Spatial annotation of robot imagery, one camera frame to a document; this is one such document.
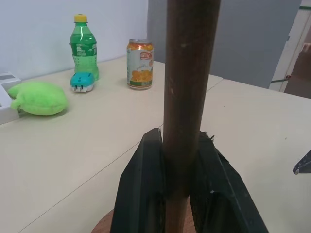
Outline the black pointed left gripper right finger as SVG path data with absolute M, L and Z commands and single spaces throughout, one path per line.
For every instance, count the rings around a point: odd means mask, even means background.
M 311 150 L 293 167 L 294 174 L 311 174 Z

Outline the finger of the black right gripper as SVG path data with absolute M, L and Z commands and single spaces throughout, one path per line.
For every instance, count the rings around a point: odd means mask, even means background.
M 198 233 L 266 233 L 241 176 L 200 132 L 190 188 L 190 205 Z

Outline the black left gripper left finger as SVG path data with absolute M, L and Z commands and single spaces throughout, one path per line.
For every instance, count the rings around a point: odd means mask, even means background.
M 145 133 L 121 174 L 110 231 L 165 231 L 165 169 L 159 128 Z

